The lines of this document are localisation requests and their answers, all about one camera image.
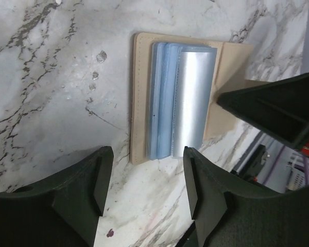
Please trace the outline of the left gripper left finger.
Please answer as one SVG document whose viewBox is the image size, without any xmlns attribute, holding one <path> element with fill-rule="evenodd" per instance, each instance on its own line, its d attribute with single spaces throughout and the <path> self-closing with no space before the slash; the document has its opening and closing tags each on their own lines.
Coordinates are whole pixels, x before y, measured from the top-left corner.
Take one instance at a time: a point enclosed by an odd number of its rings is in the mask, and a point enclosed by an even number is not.
<svg viewBox="0 0 309 247">
<path fill-rule="evenodd" d="M 0 246 L 93 246 L 113 167 L 101 147 L 13 192 L 0 192 Z"/>
</svg>

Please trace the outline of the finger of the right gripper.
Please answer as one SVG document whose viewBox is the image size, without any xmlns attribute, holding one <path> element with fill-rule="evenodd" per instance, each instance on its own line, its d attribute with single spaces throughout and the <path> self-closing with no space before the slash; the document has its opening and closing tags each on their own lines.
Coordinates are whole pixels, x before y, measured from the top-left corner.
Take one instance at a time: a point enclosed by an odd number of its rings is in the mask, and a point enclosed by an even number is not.
<svg viewBox="0 0 309 247">
<path fill-rule="evenodd" d="M 217 104 L 292 149 L 309 141 L 309 73 L 222 93 Z"/>
</svg>

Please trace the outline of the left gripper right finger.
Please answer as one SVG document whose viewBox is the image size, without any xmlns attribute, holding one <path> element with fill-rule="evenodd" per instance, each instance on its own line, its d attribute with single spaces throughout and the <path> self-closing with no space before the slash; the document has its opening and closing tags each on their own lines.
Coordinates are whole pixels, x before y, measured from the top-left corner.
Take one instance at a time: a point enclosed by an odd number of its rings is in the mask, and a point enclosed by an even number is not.
<svg viewBox="0 0 309 247">
<path fill-rule="evenodd" d="M 190 147 L 183 167 L 199 246 L 309 246 L 309 185 L 278 193 Z"/>
</svg>

